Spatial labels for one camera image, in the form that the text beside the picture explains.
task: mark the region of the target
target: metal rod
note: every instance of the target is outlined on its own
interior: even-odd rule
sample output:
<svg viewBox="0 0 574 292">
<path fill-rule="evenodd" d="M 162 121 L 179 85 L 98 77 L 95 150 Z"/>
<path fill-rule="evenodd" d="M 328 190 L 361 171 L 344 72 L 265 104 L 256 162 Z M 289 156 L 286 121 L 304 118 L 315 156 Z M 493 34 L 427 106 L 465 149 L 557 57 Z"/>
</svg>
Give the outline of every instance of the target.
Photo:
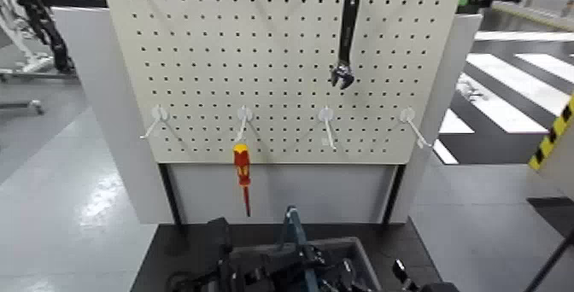
<svg viewBox="0 0 574 292">
<path fill-rule="evenodd" d="M 178 202 L 175 197 L 175 190 L 173 190 L 172 180 L 169 176 L 169 169 L 167 164 L 160 163 L 157 164 L 160 168 L 161 180 L 163 181 L 163 188 L 166 190 L 167 201 L 169 202 L 169 208 L 172 211 L 173 223 L 177 226 L 180 233 L 184 234 L 184 223 L 181 220 L 181 214 L 179 213 Z"/>
<path fill-rule="evenodd" d="M 550 255 L 550 258 L 544 263 L 540 271 L 536 274 L 536 276 L 532 279 L 532 282 L 528 285 L 528 288 L 524 292 L 533 292 L 535 291 L 540 283 L 544 280 L 544 278 L 548 275 L 550 270 L 556 265 L 556 262 L 562 257 L 562 254 L 566 251 L 574 243 L 574 228 L 568 234 L 568 236 L 562 241 L 562 243 L 556 248 L 554 253 Z"/>
</svg>

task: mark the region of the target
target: floor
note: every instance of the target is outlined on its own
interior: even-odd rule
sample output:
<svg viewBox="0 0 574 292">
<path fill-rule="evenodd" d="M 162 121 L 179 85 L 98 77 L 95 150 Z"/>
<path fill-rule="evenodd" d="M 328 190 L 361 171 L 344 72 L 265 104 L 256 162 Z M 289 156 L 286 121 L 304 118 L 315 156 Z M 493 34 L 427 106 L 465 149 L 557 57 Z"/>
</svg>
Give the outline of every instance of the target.
<svg viewBox="0 0 574 292">
<path fill-rule="evenodd" d="M 435 146 L 444 163 L 516 164 L 534 154 L 574 91 L 574 33 L 543 29 L 486 14 Z"/>
<path fill-rule="evenodd" d="M 463 292 L 521 291 L 563 237 L 526 201 L 562 196 L 526 165 L 447 166 L 432 157 L 411 213 L 445 281 Z M 574 290 L 570 248 L 538 289 Z"/>
<path fill-rule="evenodd" d="M 139 224 L 87 109 L 2 183 L 0 228 L 2 292 L 120 292 L 156 225 Z"/>
</svg>

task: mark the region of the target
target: black stripe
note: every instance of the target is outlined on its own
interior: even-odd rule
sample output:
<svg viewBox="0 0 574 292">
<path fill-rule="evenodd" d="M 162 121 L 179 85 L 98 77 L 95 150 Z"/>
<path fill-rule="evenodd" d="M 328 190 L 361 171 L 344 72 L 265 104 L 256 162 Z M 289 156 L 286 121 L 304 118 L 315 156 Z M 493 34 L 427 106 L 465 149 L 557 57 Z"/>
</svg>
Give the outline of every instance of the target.
<svg viewBox="0 0 574 292">
<path fill-rule="evenodd" d="M 538 164 L 541 164 L 542 161 L 544 160 L 544 154 L 542 153 L 542 149 L 537 149 L 534 156 L 536 157 L 536 161 L 538 161 Z"/>
<path fill-rule="evenodd" d="M 476 133 L 490 136 L 502 136 L 505 134 L 497 124 L 468 102 L 458 91 L 454 93 L 450 109 Z"/>
<path fill-rule="evenodd" d="M 522 60 L 515 55 L 509 55 L 505 53 L 495 54 L 495 56 L 568 95 L 574 91 L 573 83 L 566 81 L 561 77 L 554 75 L 553 73 L 549 73 L 546 70 L 537 67 L 525 60 Z"/>
<path fill-rule="evenodd" d="M 558 135 L 556 135 L 556 130 L 554 130 L 554 127 L 550 128 L 550 133 L 548 134 L 548 139 L 550 139 L 550 143 L 554 143 L 557 136 Z"/>
<path fill-rule="evenodd" d="M 459 164 L 525 164 L 543 134 L 441 134 L 440 140 Z"/>
<path fill-rule="evenodd" d="M 512 54 L 548 54 L 571 63 L 567 58 L 569 50 L 574 49 L 574 41 L 475 41 L 472 53 L 512 53 Z"/>
<path fill-rule="evenodd" d="M 490 77 L 487 73 L 474 67 L 472 64 L 466 63 L 465 73 L 468 73 L 469 76 L 490 89 L 500 98 L 511 103 L 516 109 L 531 117 L 538 122 L 538 124 L 550 128 L 554 123 L 556 117 L 553 114 L 538 106 L 530 99 L 520 95 L 510 87 L 502 84 L 500 81 Z"/>
<path fill-rule="evenodd" d="M 565 122 L 568 122 L 570 117 L 572 116 L 572 111 L 570 110 L 570 104 L 566 105 L 564 110 L 562 111 L 562 118 L 564 118 Z"/>
<path fill-rule="evenodd" d="M 49 6 L 78 8 L 107 8 L 106 0 L 49 0 Z"/>
</svg>

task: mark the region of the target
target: white stripe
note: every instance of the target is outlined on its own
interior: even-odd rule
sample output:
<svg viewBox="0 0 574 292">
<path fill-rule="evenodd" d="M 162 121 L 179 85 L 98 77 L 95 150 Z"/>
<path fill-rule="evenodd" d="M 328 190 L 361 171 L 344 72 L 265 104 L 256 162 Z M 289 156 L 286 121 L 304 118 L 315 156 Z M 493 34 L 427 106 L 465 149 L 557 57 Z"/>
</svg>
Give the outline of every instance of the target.
<svg viewBox="0 0 574 292">
<path fill-rule="evenodd" d="M 470 84 L 474 89 L 475 95 L 481 95 L 473 96 L 471 98 L 471 104 L 483 112 L 483 114 L 487 115 L 504 131 L 509 133 L 546 132 L 546 128 L 540 126 L 537 122 L 504 99 L 498 97 L 488 88 L 480 85 L 467 74 L 462 73 L 459 83 L 457 84 L 457 89 L 459 89 L 459 85 L 467 84 Z"/>
<path fill-rule="evenodd" d="M 441 158 L 441 161 L 443 163 L 448 165 L 454 165 L 459 163 L 459 161 L 457 161 L 456 158 L 454 158 L 454 156 L 450 154 L 448 149 L 444 147 L 444 144 L 442 144 L 440 140 L 437 139 L 435 141 L 435 145 L 432 148 L 435 150 L 435 153 L 438 155 L 438 157 Z"/>
<path fill-rule="evenodd" d="M 439 132 L 441 134 L 473 134 L 474 130 L 462 121 L 452 110 L 447 109 Z"/>
<path fill-rule="evenodd" d="M 574 83 L 574 66 L 546 54 L 517 54 L 518 58 Z"/>
<path fill-rule="evenodd" d="M 493 55 L 469 54 L 466 60 L 555 116 L 558 116 L 570 101 L 570 97 L 564 92 L 543 83 Z"/>
<path fill-rule="evenodd" d="M 574 41 L 574 32 L 477 32 L 475 40 Z"/>
</svg>

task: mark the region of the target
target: white pegboard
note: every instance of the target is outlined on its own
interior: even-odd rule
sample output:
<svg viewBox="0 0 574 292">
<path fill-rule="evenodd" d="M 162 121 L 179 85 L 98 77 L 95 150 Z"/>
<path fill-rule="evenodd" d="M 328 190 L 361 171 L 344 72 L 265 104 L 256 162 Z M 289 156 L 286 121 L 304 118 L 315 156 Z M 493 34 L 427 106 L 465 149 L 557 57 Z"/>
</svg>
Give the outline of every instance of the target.
<svg viewBox="0 0 574 292">
<path fill-rule="evenodd" d="M 232 161 L 245 132 L 254 163 L 401 164 L 425 111 L 458 0 L 361 0 L 355 82 L 327 81 L 342 0 L 108 0 L 143 122 L 171 115 L 149 143 L 158 162 Z M 337 149 L 317 117 L 332 108 Z"/>
</svg>

